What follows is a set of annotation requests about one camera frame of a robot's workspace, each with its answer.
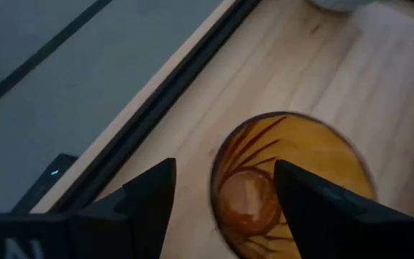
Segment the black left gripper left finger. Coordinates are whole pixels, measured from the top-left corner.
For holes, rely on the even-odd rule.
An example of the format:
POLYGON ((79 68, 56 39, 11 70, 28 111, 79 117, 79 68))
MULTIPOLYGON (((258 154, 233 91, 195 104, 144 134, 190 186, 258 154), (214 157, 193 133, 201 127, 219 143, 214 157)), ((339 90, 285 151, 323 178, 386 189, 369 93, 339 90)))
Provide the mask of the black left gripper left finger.
POLYGON ((166 158, 72 221, 75 258, 159 258, 175 198, 176 159, 166 158))

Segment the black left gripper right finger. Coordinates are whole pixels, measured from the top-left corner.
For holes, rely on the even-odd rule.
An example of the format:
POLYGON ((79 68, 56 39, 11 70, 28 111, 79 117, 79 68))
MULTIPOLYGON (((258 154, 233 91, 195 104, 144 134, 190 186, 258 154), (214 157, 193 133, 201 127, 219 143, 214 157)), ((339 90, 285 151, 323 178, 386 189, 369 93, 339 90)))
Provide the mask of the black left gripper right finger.
POLYGON ((302 258, 414 258, 413 217, 286 160, 274 183, 302 258))

